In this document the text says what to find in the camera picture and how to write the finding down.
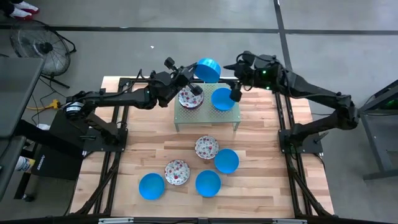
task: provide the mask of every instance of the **wooden table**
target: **wooden table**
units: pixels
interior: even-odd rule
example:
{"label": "wooden table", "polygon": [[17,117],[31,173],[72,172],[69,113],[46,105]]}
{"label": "wooden table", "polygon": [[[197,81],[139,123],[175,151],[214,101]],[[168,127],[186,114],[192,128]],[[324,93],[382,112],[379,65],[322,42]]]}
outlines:
{"label": "wooden table", "polygon": [[[120,77],[104,77],[102,88],[117,91]],[[177,133],[173,123],[173,106],[139,110],[130,107],[129,138],[122,155],[114,193],[112,216],[129,217],[228,217],[272,218],[293,217],[292,199],[284,155],[279,152],[277,131],[280,129],[275,96],[270,91],[244,91],[241,102],[241,124],[234,133],[231,124],[187,124]],[[292,100],[295,121],[312,121],[307,100]],[[96,114],[111,121],[113,108],[98,108]],[[220,148],[238,153],[239,169],[220,174],[222,187],[217,196],[203,198],[195,190],[195,179],[204,169],[216,170],[213,160],[200,159],[194,150],[202,135],[214,136]],[[92,153],[81,167],[71,212],[88,200],[98,185],[103,152]],[[307,184],[314,196],[333,213],[325,172],[319,159],[304,154]],[[191,167],[191,177],[182,186],[166,184],[164,195],[155,201],[144,200],[138,191],[140,179],[150,172],[163,175],[165,165],[183,159]],[[103,208],[107,189],[104,191]],[[302,193],[298,190],[304,211]]]}

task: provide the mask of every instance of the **metal platform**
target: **metal platform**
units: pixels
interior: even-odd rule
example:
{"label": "metal platform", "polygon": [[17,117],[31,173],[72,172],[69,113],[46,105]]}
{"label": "metal platform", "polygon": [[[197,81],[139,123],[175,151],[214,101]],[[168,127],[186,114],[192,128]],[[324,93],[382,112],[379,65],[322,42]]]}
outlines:
{"label": "metal platform", "polygon": [[225,83],[198,83],[205,93],[205,99],[199,108],[189,110],[181,106],[176,99],[174,101],[174,125],[177,132],[180,131],[180,124],[193,124],[193,123],[232,123],[233,129],[238,129],[241,122],[241,111],[239,103],[235,103],[229,111],[220,111],[216,109],[211,103],[211,95],[218,88],[229,88]]}

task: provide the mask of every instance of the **blue cup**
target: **blue cup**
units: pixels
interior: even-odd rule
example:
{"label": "blue cup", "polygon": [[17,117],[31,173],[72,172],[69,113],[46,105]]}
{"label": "blue cup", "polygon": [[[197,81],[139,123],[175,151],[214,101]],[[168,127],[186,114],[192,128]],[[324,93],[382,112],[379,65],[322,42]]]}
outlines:
{"label": "blue cup", "polygon": [[206,83],[217,83],[220,79],[221,67],[211,58],[202,58],[196,65],[195,75]]}
{"label": "blue cup", "polygon": [[231,174],[239,166],[239,157],[233,150],[223,149],[217,153],[214,163],[220,172]]}
{"label": "blue cup", "polygon": [[216,172],[205,170],[197,176],[195,186],[200,195],[213,197],[221,188],[221,179]]}
{"label": "blue cup", "polygon": [[147,200],[156,200],[162,196],[164,185],[161,175],[155,173],[147,174],[139,182],[139,193]]}
{"label": "blue cup", "polygon": [[220,111],[228,111],[235,105],[235,101],[229,97],[230,94],[229,88],[219,88],[211,95],[211,103]]}

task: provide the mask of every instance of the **yellow cable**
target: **yellow cable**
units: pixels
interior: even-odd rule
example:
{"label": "yellow cable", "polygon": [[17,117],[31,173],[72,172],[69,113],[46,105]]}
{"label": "yellow cable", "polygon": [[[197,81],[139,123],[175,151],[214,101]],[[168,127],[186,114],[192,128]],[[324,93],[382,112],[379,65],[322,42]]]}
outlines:
{"label": "yellow cable", "polygon": [[26,109],[30,109],[30,110],[44,110],[44,109],[49,109],[49,108],[54,108],[54,109],[58,109],[58,105],[59,105],[60,101],[57,99],[52,100],[52,103],[45,106],[45,107],[40,107],[40,108],[33,108],[30,106],[27,106]]}

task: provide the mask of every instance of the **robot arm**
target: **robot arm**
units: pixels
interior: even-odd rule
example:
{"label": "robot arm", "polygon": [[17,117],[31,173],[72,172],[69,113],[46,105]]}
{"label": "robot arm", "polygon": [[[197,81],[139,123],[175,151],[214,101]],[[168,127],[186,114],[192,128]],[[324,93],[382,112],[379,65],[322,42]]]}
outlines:
{"label": "robot arm", "polygon": [[[106,144],[117,144],[119,133],[115,123],[107,123],[94,114],[97,107],[105,106],[135,106],[139,109],[150,110],[159,104],[160,107],[167,107],[168,103],[187,85],[194,95],[201,94],[201,88],[191,86],[193,80],[193,69],[195,63],[187,67],[176,68],[170,57],[166,59],[165,66],[172,70],[172,73],[152,71],[149,79],[142,76],[140,70],[133,82],[127,83],[127,88],[119,93],[107,93],[105,89],[98,92],[84,92],[68,97],[67,104],[63,108],[67,119],[83,120],[93,129],[101,133]],[[144,88],[131,90],[139,77],[146,79],[148,85]]]}
{"label": "robot arm", "polygon": [[350,95],[342,95],[309,84],[303,77],[285,69],[276,56],[254,55],[245,51],[238,55],[236,63],[225,69],[234,70],[237,82],[228,83],[232,89],[230,98],[236,102],[241,99],[241,87],[250,86],[271,90],[291,98],[307,98],[319,104],[335,109],[326,118],[308,124],[295,124],[286,139],[294,146],[301,146],[303,140],[320,131],[332,128],[354,129],[358,125],[358,109]]}

